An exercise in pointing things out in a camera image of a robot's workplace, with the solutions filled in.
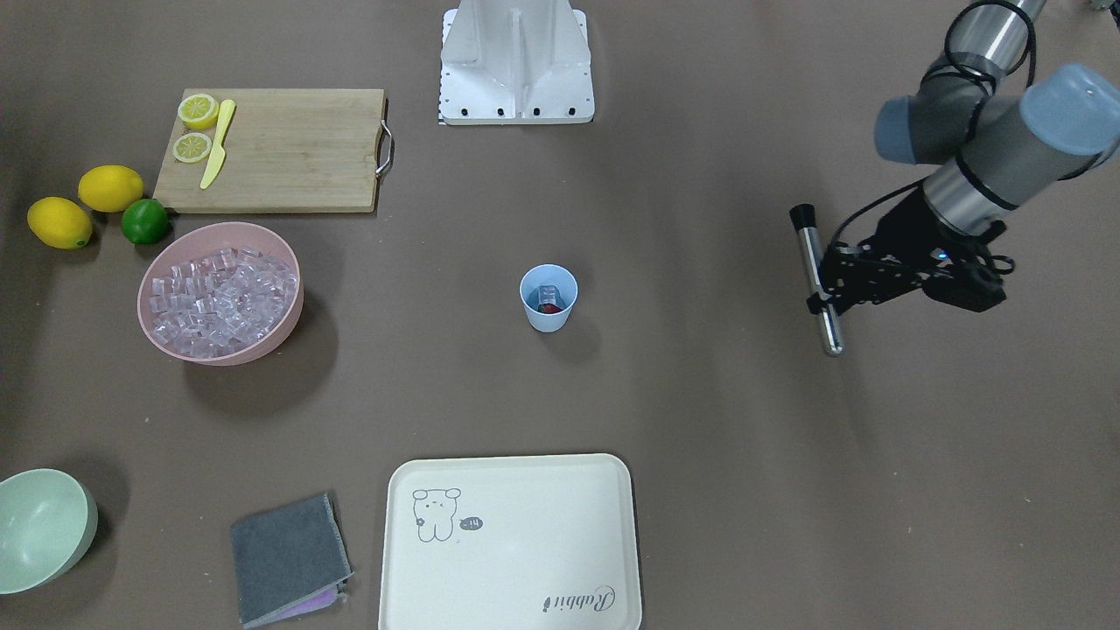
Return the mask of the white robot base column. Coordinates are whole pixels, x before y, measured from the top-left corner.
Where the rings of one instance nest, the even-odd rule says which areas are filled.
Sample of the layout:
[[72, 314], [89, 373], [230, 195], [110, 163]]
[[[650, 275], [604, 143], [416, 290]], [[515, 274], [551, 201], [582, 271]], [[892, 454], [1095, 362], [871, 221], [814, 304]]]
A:
[[568, 1], [461, 1], [441, 25], [440, 123], [559, 126], [595, 118], [588, 20]]

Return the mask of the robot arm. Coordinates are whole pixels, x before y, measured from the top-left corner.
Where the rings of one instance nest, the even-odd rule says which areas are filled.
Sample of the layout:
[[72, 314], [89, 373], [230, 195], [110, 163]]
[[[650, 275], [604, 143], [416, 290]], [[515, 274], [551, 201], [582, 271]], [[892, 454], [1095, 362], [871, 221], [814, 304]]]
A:
[[1005, 300], [1015, 263], [992, 254], [1005, 216], [1051, 184], [1117, 154], [1117, 89], [1067, 64], [1036, 80], [1040, 1], [973, 1], [949, 25], [920, 91], [886, 102], [872, 141], [885, 160], [934, 172], [889, 192], [871, 235], [836, 233], [809, 259], [808, 311], [841, 315], [908, 291], [960, 311]]

